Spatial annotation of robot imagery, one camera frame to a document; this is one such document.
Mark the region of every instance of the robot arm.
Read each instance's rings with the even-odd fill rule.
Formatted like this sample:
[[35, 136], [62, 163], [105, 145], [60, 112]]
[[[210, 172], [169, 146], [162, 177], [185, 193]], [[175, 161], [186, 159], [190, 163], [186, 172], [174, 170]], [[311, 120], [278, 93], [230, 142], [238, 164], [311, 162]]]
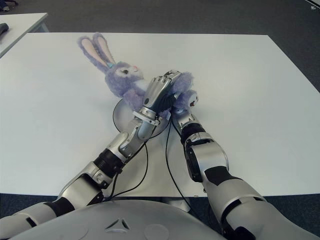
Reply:
[[91, 161], [61, 190], [57, 200], [41, 202], [12, 216], [0, 219], [0, 240], [31, 229], [39, 224], [103, 200], [106, 189], [116, 174], [134, 157], [159, 124], [157, 113], [172, 106], [178, 95], [168, 95], [181, 75], [171, 70], [150, 82], [144, 106], [134, 112], [126, 130], [120, 132], [96, 160]]
[[293, 224], [244, 180], [229, 173], [228, 158], [189, 111], [172, 115], [190, 177], [202, 183], [222, 234], [232, 240], [319, 240]]

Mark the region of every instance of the white table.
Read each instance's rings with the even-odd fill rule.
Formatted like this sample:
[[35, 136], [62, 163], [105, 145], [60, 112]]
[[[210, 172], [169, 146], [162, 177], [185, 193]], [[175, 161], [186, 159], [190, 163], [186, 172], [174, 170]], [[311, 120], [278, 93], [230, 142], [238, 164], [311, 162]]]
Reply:
[[49, 32], [44, 23], [47, 16], [47, 13], [0, 15], [0, 23], [9, 26], [9, 30], [0, 35], [0, 58], [26, 33]]
[[[116, 136], [119, 99], [78, 48], [83, 35], [28, 33], [0, 59], [0, 192], [57, 195]], [[232, 175], [264, 196], [320, 193], [320, 94], [268, 36], [104, 36], [115, 60], [139, 66], [146, 79], [171, 68], [193, 73], [193, 112], [225, 150]], [[166, 136], [148, 142], [146, 179], [127, 196], [179, 197], [165, 163]], [[182, 192], [205, 196], [174, 132], [169, 141]], [[145, 164], [142, 150], [115, 192], [135, 186]]]

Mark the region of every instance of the table leg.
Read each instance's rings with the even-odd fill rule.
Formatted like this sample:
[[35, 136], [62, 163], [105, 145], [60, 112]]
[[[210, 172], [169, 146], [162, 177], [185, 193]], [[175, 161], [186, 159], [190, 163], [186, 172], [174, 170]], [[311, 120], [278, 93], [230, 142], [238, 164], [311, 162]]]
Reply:
[[190, 207], [187, 205], [187, 203], [185, 202], [185, 200], [182, 197], [163, 197], [162, 202], [164, 202], [165, 204], [172, 205], [172, 206], [174, 206], [178, 209], [181, 209], [185, 212], [190, 211]]
[[38, 28], [32, 31], [33, 33], [49, 33], [49, 29], [46, 24], [43, 22]]

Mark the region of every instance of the purple plush rabbit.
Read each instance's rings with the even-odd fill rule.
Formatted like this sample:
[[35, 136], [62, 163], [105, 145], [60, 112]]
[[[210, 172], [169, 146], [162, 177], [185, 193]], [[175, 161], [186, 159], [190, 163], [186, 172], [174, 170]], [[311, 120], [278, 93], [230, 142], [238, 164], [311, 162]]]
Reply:
[[[143, 106], [143, 97], [149, 82], [144, 80], [143, 73], [136, 66], [125, 62], [116, 63], [112, 57], [106, 39], [96, 32], [92, 40], [87, 36], [80, 37], [78, 45], [84, 55], [105, 74], [105, 82], [111, 92], [123, 98], [133, 111], [139, 111]], [[184, 72], [173, 85], [172, 93], [181, 93], [175, 107], [187, 109], [198, 102], [197, 93], [190, 90], [193, 76]], [[169, 118], [170, 109], [160, 113], [163, 118]]]

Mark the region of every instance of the floor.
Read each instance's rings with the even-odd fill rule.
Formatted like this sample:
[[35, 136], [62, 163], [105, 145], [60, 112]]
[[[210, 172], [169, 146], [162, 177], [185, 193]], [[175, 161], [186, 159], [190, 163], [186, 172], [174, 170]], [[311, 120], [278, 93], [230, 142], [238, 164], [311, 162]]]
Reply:
[[[45, 22], [51, 32], [269, 35], [320, 92], [320, 10], [311, 10], [311, 5], [304, 0], [18, 2], [19, 6], [0, 15], [47, 12]], [[320, 236], [320, 194], [266, 198], [289, 220]], [[0, 217], [54, 199], [53, 196], [0, 194]], [[192, 198], [191, 204], [201, 220], [209, 224], [208, 199]], [[219, 231], [216, 221], [212, 227]]]

